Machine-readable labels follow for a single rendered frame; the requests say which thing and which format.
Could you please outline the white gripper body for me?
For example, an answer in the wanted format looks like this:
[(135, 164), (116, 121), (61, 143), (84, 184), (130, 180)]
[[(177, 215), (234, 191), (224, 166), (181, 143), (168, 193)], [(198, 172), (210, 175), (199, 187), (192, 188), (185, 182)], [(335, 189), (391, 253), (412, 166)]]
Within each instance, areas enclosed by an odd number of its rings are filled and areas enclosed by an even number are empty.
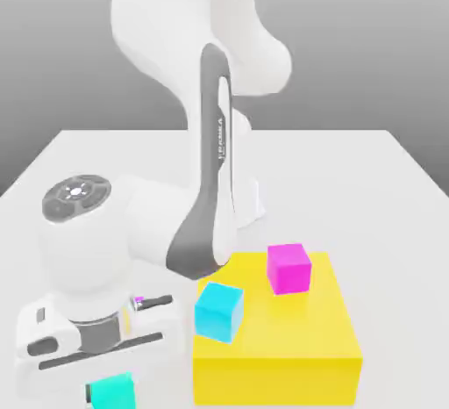
[(18, 318), (15, 379), (20, 390), (63, 390), (130, 372), (137, 376), (184, 350), (178, 305), (125, 305), (74, 323), (51, 305)]

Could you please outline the small magenta cube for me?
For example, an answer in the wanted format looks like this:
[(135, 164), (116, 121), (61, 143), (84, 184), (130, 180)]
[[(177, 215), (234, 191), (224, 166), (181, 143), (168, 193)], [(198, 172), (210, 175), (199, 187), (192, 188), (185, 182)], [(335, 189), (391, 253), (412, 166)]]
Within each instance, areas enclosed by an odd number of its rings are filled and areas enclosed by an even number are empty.
[(307, 292), (312, 263), (301, 243), (267, 248), (267, 278), (275, 295)]

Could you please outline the small cyan cube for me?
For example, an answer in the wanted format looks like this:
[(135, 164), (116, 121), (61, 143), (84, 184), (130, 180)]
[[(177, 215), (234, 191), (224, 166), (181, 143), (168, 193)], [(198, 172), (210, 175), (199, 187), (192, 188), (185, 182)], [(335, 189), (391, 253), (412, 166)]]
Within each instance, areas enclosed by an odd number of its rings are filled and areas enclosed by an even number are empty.
[(195, 304), (197, 335), (231, 344), (244, 318), (244, 291), (207, 283)]

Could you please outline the small teal cube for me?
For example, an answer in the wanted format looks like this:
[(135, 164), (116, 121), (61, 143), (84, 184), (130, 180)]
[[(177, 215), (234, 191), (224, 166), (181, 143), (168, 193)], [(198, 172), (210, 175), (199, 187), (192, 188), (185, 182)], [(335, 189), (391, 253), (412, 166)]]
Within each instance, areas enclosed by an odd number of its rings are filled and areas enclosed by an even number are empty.
[(93, 409), (136, 409), (134, 382), (130, 372), (88, 384), (86, 390)]

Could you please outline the large yellow box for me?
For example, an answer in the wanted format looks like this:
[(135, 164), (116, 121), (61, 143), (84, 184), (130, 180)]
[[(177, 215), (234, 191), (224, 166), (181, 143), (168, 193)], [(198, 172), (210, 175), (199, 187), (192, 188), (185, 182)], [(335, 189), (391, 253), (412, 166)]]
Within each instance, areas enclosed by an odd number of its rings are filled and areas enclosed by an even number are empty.
[(310, 254), (310, 289), (276, 296), (264, 253), (239, 253), (198, 287), (244, 292), (244, 318), (226, 344), (193, 343), (197, 405), (351, 406), (363, 356), (328, 254)]

